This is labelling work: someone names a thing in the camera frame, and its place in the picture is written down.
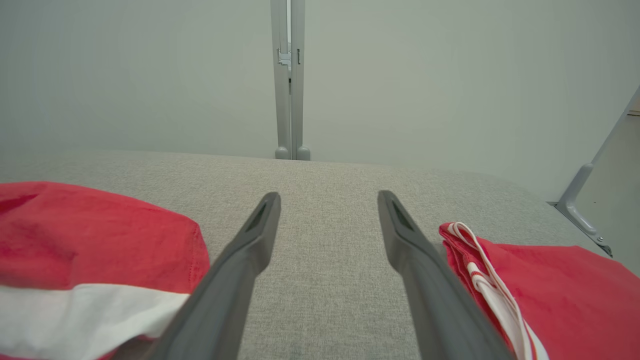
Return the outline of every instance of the gray fabric surface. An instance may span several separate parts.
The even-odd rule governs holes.
[[[260,198],[278,191],[273,257],[255,283],[240,359],[419,358],[403,282],[383,247],[378,190],[392,190],[442,254],[438,226],[451,221],[495,243],[601,253],[537,196],[468,172],[160,152],[0,157],[0,182],[39,180],[187,215],[200,224],[212,260]],[[140,353],[127,345],[116,358]]]

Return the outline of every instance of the metal bracket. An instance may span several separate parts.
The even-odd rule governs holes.
[[[291,67],[291,52],[283,53],[278,49],[278,63]]]
[[[569,187],[567,187],[566,191],[560,198],[560,201],[556,204],[556,209],[571,220],[571,222],[573,222],[578,229],[582,230],[584,234],[589,236],[596,245],[607,253],[607,255],[613,258],[611,247],[608,246],[602,236],[598,234],[598,230],[596,230],[596,228],[591,225],[591,223],[589,223],[589,221],[582,216],[575,207],[575,198],[578,196],[578,193],[584,186],[584,183],[586,183],[592,170],[593,164],[591,163],[583,165],[580,168],[578,174],[573,178]]]

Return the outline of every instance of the folded red shirt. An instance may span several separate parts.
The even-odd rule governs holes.
[[[156,338],[208,269],[188,217],[82,186],[0,184],[0,360],[107,359]]]
[[[461,222],[440,234],[449,266],[518,360],[640,356],[640,279],[620,263],[578,246],[494,244]]]

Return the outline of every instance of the white wall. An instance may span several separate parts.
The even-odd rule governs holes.
[[[640,85],[639,15],[638,0],[307,0],[304,145],[558,200]]]
[[[0,151],[272,158],[268,1],[0,2]]]

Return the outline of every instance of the red fabric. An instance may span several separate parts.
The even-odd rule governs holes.
[[[449,224],[440,226],[449,266],[509,343],[474,289],[467,264],[473,261],[480,271],[489,271],[476,249],[448,232]],[[578,246],[504,245],[477,239],[549,358],[638,358],[640,279],[620,263]]]
[[[0,240],[0,285],[14,288],[108,283],[191,293],[209,269],[193,220],[82,186],[0,184]]]

